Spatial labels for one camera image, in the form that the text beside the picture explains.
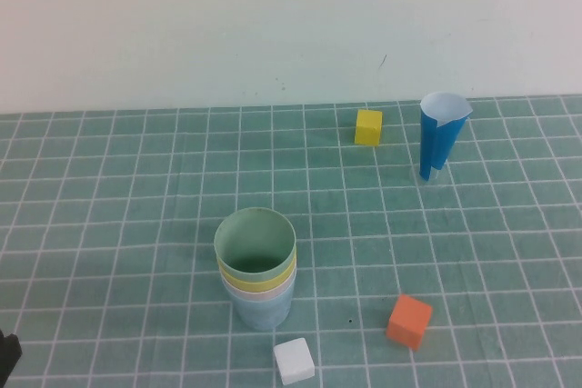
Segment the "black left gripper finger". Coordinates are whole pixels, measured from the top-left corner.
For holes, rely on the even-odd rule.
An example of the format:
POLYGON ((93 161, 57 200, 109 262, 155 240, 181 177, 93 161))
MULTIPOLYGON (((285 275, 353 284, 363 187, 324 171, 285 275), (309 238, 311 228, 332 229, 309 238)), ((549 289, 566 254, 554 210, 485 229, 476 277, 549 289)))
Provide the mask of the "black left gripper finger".
POLYGON ((7 336, 1 333, 0 347, 1 376, 9 377, 22 356, 19 338, 14 333, 7 336))

